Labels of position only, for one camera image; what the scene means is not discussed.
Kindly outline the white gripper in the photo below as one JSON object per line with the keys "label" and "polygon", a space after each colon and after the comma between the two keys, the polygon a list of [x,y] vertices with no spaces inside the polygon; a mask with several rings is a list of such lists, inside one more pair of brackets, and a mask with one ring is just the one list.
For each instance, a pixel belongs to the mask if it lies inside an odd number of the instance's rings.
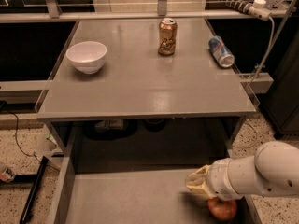
{"label": "white gripper", "polygon": [[234,190],[229,179],[228,168],[231,161],[231,158],[226,158],[214,161],[210,166],[202,166],[185,179],[187,189],[202,199],[215,196],[224,201],[241,199],[242,195]]}

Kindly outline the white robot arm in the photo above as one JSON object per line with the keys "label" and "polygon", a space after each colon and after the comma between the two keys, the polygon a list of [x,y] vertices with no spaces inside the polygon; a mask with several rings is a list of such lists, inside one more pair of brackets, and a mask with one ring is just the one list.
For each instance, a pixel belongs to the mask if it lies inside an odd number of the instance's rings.
{"label": "white robot arm", "polygon": [[246,195],[299,196],[299,149],[280,141],[258,147],[246,158],[225,158],[204,165],[185,180],[204,199],[238,200]]}

